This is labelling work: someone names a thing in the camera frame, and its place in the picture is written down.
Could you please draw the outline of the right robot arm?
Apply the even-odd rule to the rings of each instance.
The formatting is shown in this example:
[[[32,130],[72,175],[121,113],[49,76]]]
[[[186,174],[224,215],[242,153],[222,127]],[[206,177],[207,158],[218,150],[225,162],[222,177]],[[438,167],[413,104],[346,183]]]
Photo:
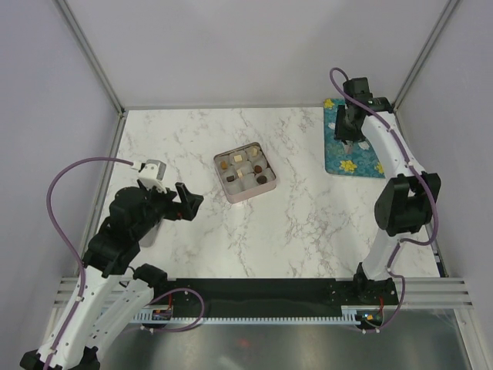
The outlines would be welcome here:
[[[427,224],[438,226],[441,179],[415,159],[397,127],[390,102],[373,95],[367,78],[346,79],[335,88],[344,97],[344,104],[337,107],[335,140],[346,150],[355,143],[368,142],[387,181],[374,205],[377,236],[359,263],[352,284],[354,299],[370,304],[381,292],[379,284],[391,278],[401,243],[417,244],[413,234]]]

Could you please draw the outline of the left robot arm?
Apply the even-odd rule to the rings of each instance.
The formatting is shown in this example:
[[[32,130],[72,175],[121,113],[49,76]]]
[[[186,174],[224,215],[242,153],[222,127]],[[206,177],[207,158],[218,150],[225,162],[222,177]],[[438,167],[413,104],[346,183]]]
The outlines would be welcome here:
[[[162,220],[193,220],[202,202],[203,196],[190,193],[184,183],[175,190],[147,189],[142,183],[119,190],[82,257],[83,269],[59,323],[45,344],[23,355],[21,367],[98,369],[137,312],[162,303],[169,293],[167,274],[144,264],[119,298],[103,307],[140,252],[139,242]]]

